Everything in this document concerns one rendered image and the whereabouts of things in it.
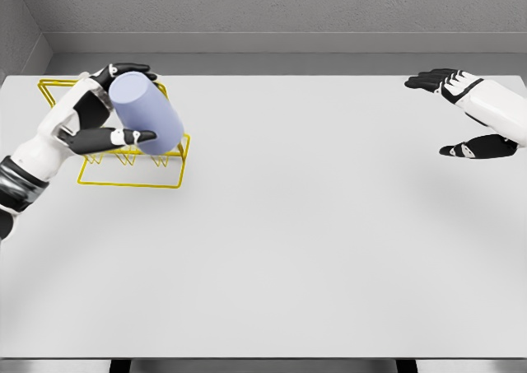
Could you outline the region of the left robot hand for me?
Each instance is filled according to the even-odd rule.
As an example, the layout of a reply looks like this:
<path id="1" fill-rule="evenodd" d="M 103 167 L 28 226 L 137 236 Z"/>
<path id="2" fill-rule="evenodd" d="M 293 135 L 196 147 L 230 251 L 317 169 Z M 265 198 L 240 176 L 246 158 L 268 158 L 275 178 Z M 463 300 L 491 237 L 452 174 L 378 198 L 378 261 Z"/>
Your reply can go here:
<path id="1" fill-rule="evenodd" d="M 111 63 L 88 73 L 50 110 L 38 132 L 77 155 L 107 152 L 155 139 L 153 131 L 104 126 L 114 110 L 110 86 L 126 72 L 138 72 L 150 82 L 157 80 L 150 66 L 137 63 Z"/>

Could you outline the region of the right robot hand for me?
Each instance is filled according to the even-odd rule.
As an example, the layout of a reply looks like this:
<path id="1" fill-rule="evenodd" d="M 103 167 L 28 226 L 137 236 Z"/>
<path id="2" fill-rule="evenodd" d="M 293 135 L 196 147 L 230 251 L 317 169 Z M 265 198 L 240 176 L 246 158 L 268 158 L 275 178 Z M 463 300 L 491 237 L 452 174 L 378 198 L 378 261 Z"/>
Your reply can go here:
<path id="1" fill-rule="evenodd" d="M 527 98 L 503 85 L 451 68 L 420 72 L 404 85 L 442 96 L 472 120 L 494 131 L 444 146 L 439 150 L 442 156 L 485 160 L 512 156 L 518 149 L 527 148 Z"/>

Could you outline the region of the lavender cup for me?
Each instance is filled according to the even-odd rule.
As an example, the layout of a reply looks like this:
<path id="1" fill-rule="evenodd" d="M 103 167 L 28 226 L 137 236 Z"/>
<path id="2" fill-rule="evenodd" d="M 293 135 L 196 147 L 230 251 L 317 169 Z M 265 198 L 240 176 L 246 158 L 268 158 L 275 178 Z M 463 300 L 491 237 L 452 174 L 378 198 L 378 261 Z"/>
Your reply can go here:
<path id="1" fill-rule="evenodd" d="M 156 138 L 139 142 L 148 155 L 162 155 L 174 149 L 184 136 L 183 123 L 156 85 L 140 72 L 126 72 L 115 78 L 109 96 L 125 128 L 152 131 Z"/>

